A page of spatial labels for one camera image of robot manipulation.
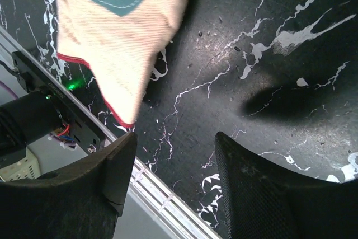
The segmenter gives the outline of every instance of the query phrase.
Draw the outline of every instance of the red wire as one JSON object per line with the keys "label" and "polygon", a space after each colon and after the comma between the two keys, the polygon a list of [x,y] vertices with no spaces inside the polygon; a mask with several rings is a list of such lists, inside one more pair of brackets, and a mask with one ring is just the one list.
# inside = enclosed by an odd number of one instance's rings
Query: red wire
{"label": "red wire", "polygon": [[69,125],[67,125],[66,129],[64,129],[61,133],[59,133],[57,136],[60,137],[61,135],[67,133],[69,131]]}

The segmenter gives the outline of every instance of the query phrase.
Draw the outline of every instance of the red fabric edge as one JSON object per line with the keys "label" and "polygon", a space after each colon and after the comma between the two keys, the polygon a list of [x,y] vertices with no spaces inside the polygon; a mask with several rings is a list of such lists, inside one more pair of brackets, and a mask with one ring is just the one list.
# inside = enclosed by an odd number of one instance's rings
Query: red fabric edge
{"label": "red fabric edge", "polygon": [[[61,60],[64,60],[66,62],[70,62],[70,63],[75,63],[75,64],[83,64],[85,65],[87,68],[91,69],[90,68],[90,65],[85,61],[83,60],[82,58],[79,58],[79,57],[73,57],[73,56],[68,56],[68,55],[64,55],[64,54],[60,54],[60,53],[57,53],[57,56],[58,58],[60,58]],[[125,123],[124,121],[121,120],[121,118],[117,115],[117,113],[114,111],[114,109],[112,108],[112,106],[107,102],[107,100],[105,99],[105,97],[102,95],[103,97],[103,100],[105,102],[105,104],[107,105],[107,107],[111,110],[111,112],[113,113],[113,116],[114,118],[116,119],[116,121],[121,125],[123,126],[124,128],[126,129],[129,129],[129,128],[133,128],[134,127],[134,124],[127,124]]]}

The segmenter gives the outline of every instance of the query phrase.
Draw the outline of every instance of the purple cable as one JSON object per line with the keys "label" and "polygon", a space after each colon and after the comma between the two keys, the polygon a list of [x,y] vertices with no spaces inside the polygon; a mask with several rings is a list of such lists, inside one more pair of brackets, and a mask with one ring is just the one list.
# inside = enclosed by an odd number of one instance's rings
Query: purple cable
{"label": "purple cable", "polygon": [[12,91],[5,83],[3,83],[2,81],[0,81],[0,86],[7,91],[13,98],[18,99],[18,96],[16,95],[16,93],[14,93],[14,91]]}

